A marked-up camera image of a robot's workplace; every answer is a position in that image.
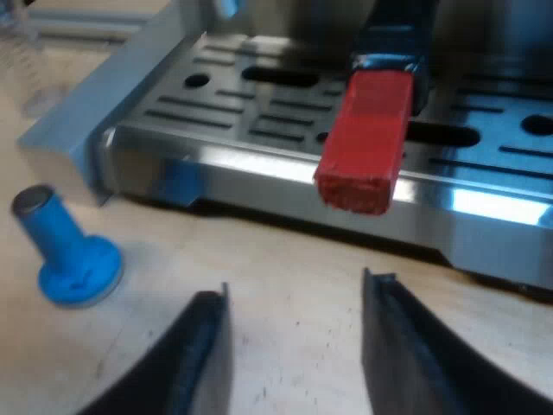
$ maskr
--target stainless steel tray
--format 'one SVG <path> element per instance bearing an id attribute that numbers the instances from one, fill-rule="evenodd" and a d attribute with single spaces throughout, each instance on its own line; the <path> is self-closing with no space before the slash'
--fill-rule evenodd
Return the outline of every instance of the stainless steel tray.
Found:
<path id="1" fill-rule="evenodd" d="M 184 3 L 172 4 L 172 14 L 186 10 L 183 19 L 195 22 L 198 4 Z M 195 10 L 204 28 L 217 21 Z M 447 51 L 436 41 L 435 88 L 411 122 L 392 207 L 360 216 L 326 207 L 313 183 L 346 87 L 348 49 L 309 41 L 313 24 L 282 37 L 282 25 L 259 25 L 251 12 L 214 24 L 210 35 L 201 24 L 181 33 L 184 42 L 150 65 L 162 76 L 148 72 L 147 85 L 125 95 L 126 115 L 80 140 L 95 172 L 81 176 L 113 193 L 183 206 L 223 201 L 426 246 L 459 269 L 553 289 L 553 79 L 543 59 L 497 55 L 494 43 L 484 54 Z M 175 42 L 170 16 L 139 35 Z M 448 27 L 443 19 L 438 33 Z M 256 22 L 266 30 L 252 30 Z M 22 139 L 34 154 L 44 142 L 36 134 Z"/>

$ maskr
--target blue object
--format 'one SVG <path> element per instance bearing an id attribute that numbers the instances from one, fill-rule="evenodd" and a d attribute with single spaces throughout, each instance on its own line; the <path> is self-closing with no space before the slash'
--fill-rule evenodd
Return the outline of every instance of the blue object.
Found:
<path id="1" fill-rule="evenodd" d="M 49 186 L 23 190 L 12 212 L 44 258 L 39 286 L 64 306 L 96 303 L 115 288 L 123 260 L 107 239 L 85 236 Z"/>

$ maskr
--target red foam block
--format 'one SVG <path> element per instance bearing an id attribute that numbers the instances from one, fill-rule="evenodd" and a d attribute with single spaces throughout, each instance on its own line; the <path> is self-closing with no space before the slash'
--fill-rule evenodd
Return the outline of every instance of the red foam block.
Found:
<path id="1" fill-rule="evenodd" d="M 335 208 L 383 214 L 391 203 L 413 102 L 413 77 L 358 71 L 328 134 L 315 180 Z"/>

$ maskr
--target table surface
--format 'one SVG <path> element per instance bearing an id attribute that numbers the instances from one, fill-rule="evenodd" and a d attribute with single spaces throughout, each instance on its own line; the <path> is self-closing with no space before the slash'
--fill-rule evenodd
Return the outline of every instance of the table surface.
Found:
<path id="1" fill-rule="evenodd" d="M 74 85 L 108 53 L 51 48 L 48 55 Z M 232 414 L 369 414 L 360 365 L 366 266 L 396 272 L 477 350 L 553 398 L 551 306 L 447 267 L 224 212 L 202 217 L 121 198 L 101 208 L 69 203 L 87 232 L 121 247 L 125 274 L 102 303 L 54 307 L 37 289 L 41 259 L 10 215 L 13 196 L 40 181 L 16 151 L 33 121 L 2 94 L 0 108 L 0 413 L 75 413 L 146 353 L 196 291 L 226 281 Z"/>

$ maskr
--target metal cap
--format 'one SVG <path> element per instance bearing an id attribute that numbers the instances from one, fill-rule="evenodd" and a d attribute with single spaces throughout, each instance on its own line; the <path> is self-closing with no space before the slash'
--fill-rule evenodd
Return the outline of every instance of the metal cap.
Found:
<path id="1" fill-rule="evenodd" d="M 54 190 L 45 184 L 38 184 L 20 192 L 11 203 L 11 211 L 19 218 L 28 216 L 48 203 Z"/>

